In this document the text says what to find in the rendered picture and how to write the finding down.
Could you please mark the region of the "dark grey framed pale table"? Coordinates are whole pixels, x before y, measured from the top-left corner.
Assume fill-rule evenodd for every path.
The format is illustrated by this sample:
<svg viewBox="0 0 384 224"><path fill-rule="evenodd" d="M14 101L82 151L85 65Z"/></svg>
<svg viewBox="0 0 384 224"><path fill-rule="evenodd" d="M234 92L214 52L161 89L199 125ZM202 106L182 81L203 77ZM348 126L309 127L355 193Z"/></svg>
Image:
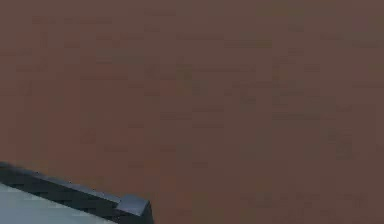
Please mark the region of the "dark grey framed pale table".
<svg viewBox="0 0 384 224"><path fill-rule="evenodd" d="M135 195L114 196L6 162L0 183L115 224L154 224L150 201Z"/></svg>

